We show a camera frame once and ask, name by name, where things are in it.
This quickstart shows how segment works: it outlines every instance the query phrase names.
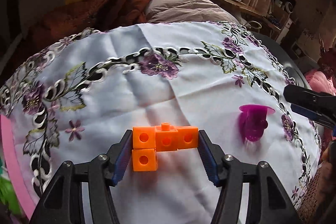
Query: orange snap cube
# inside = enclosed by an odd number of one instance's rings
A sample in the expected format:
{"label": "orange snap cube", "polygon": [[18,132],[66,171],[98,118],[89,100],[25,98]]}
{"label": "orange snap cube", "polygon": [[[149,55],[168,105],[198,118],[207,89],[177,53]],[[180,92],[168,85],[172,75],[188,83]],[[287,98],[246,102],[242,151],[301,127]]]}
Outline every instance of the orange snap cube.
{"label": "orange snap cube", "polygon": [[175,151],[177,150],[178,131],[176,127],[164,122],[161,126],[156,126],[156,151]]}
{"label": "orange snap cube", "polygon": [[133,127],[133,148],[155,148],[155,127]]}
{"label": "orange snap cube", "polygon": [[178,141],[177,149],[189,149],[198,147],[197,127],[177,127]]}
{"label": "orange snap cube", "polygon": [[132,150],[133,171],[156,171],[158,160],[154,148]]}

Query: embroidered tablecloth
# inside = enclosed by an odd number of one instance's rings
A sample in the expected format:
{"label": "embroidered tablecloth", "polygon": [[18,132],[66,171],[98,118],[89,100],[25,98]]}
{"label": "embroidered tablecloth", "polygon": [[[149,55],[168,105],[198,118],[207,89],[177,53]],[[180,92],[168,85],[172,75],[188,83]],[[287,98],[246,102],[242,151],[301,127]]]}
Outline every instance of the embroidered tablecloth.
{"label": "embroidered tablecloth", "polygon": [[[228,22],[86,29],[27,60],[2,87],[17,161],[35,204],[65,160],[92,160],[133,126],[169,122],[204,129],[240,161],[270,163],[296,208],[320,155],[316,126],[290,110],[294,80],[245,27]],[[239,106],[276,110],[260,141],[243,143]],[[196,149],[159,152],[156,172],[133,172],[112,188],[120,223],[210,223],[220,189]],[[245,222],[248,185],[240,220]],[[92,223],[87,185],[85,217]]]}

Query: purple object handle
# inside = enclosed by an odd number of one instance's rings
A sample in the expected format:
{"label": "purple object handle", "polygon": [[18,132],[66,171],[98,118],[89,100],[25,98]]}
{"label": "purple object handle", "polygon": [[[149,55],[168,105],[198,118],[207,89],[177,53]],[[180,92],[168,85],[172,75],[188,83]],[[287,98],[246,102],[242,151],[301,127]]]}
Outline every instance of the purple object handle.
{"label": "purple object handle", "polygon": [[256,142],[264,134],[268,127],[266,116],[275,113],[275,110],[262,105],[244,105],[239,108],[242,113],[239,116],[239,131],[243,140]]}

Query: person's hand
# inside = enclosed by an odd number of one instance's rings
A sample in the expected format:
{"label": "person's hand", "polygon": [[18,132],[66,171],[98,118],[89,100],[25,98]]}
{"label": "person's hand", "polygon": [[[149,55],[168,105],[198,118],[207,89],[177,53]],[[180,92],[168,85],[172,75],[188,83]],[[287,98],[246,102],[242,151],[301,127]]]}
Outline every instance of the person's hand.
{"label": "person's hand", "polygon": [[318,203],[323,202],[328,194],[333,194],[336,189],[336,166],[332,166],[329,162],[329,148],[322,155],[322,170],[319,178]]}

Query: brown mesh fabric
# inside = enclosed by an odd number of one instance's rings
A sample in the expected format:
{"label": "brown mesh fabric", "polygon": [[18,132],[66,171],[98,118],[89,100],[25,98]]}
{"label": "brown mesh fabric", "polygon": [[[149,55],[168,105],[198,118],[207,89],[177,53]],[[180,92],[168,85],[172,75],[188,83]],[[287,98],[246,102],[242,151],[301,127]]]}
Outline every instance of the brown mesh fabric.
{"label": "brown mesh fabric", "polygon": [[317,191],[319,184],[321,168],[316,172],[315,177],[310,181],[308,185],[307,193],[301,203],[300,208],[298,209],[299,217],[303,224],[312,224],[313,217],[317,208]]}

